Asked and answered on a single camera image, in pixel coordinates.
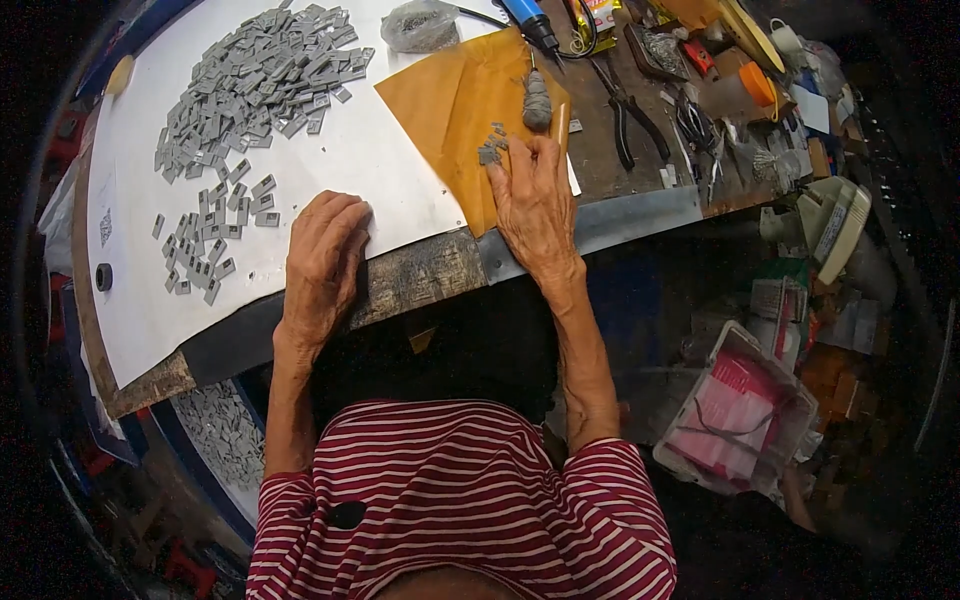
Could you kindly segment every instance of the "wrinkled hand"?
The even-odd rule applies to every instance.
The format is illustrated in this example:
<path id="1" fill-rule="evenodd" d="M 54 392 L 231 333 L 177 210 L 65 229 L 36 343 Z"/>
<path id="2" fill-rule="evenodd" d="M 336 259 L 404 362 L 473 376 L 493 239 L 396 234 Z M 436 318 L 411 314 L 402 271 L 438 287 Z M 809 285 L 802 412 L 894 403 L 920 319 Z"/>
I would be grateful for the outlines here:
<path id="1" fill-rule="evenodd" d="M 294 221 L 275 351 L 292 350 L 309 364 L 316 359 L 356 297 L 371 214 L 360 198 L 325 190 Z"/>
<path id="2" fill-rule="evenodd" d="M 544 290 L 569 278 L 580 262 L 573 245 L 577 205 L 557 142 L 535 136 L 524 144 L 516 135 L 509 141 L 513 176 L 498 164 L 487 165 L 496 226 Z"/>

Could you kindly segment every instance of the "black tape roll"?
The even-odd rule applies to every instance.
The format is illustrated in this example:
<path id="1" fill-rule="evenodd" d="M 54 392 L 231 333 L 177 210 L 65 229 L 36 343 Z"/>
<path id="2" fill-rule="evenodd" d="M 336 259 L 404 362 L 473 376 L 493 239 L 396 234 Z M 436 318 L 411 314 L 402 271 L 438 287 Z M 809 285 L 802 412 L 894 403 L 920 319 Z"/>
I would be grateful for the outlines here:
<path id="1" fill-rule="evenodd" d="M 97 289 L 106 292 L 113 286 L 113 269 L 106 262 L 97 265 Z"/>

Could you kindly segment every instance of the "red and white striped shirt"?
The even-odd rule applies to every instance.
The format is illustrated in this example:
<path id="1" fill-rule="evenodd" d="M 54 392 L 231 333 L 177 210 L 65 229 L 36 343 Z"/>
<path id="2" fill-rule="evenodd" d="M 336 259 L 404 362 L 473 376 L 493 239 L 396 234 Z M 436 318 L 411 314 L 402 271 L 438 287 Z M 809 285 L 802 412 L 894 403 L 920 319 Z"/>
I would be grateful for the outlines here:
<path id="1" fill-rule="evenodd" d="M 366 504 L 354 529 L 331 508 Z M 311 473 L 260 488 L 248 598 L 373 598 L 402 573 L 483 573 L 523 598 L 666 598 L 676 562 L 639 453 L 598 440 L 557 472 L 540 430 L 481 400 L 371 400 L 337 415 Z"/>

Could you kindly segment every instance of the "blue handle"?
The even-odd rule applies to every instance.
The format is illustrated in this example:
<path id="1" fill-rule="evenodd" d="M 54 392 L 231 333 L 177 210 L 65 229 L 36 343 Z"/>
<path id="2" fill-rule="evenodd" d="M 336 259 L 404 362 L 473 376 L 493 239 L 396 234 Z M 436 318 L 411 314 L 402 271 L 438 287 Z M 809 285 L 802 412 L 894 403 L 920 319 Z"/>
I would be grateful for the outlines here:
<path id="1" fill-rule="evenodd" d="M 503 6 L 516 19 L 516 22 L 523 25 L 527 19 L 540 16 L 543 11 L 534 0 L 502 0 Z"/>

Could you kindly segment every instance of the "woman's right hand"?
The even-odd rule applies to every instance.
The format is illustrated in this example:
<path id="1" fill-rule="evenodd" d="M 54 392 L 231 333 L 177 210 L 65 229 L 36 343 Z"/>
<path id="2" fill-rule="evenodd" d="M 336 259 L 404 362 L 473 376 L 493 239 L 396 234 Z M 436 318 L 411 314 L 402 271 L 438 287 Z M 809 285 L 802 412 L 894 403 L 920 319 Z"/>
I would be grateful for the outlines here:
<path id="1" fill-rule="evenodd" d="M 487 165 L 496 202 L 496 226 L 514 257 L 545 295 L 581 273 L 583 260 L 573 245 L 577 205 L 573 202 L 560 145 L 535 136 L 529 143 L 511 135 L 513 175 Z"/>

